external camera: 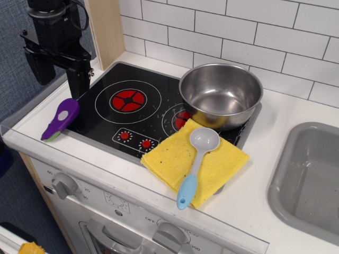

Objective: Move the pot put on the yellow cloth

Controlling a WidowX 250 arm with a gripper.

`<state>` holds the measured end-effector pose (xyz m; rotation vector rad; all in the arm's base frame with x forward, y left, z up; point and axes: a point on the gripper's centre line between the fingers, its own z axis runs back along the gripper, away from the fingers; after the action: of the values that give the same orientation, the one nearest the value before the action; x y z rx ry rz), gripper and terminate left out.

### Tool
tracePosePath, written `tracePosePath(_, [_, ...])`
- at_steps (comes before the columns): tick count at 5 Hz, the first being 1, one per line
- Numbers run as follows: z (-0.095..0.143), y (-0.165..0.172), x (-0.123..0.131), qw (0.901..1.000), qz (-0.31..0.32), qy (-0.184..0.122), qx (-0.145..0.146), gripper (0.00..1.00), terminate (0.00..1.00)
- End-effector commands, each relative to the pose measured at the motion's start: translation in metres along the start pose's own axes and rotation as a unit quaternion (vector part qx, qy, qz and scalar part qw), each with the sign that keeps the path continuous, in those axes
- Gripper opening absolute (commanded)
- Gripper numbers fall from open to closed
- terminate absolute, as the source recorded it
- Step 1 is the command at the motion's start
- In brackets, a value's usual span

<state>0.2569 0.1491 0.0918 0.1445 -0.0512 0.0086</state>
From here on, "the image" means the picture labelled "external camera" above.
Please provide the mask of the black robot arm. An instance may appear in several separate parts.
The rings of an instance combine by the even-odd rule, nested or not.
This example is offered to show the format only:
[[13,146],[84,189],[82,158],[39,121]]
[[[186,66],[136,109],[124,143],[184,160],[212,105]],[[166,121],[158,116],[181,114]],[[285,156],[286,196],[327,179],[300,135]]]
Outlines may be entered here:
[[89,20],[81,25],[80,1],[28,1],[27,13],[35,29],[22,30],[26,60],[41,85],[51,82],[55,67],[66,71],[70,93],[79,99],[90,88],[91,54],[80,43]]

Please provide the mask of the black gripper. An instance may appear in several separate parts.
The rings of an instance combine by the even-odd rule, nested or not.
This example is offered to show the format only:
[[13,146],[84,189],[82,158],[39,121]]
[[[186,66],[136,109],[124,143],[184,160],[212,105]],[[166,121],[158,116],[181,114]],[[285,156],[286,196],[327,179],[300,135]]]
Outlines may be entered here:
[[28,10],[35,30],[23,30],[26,60],[41,85],[55,77],[54,65],[66,70],[72,99],[78,100],[90,89],[91,55],[81,44],[82,31],[78,10]]

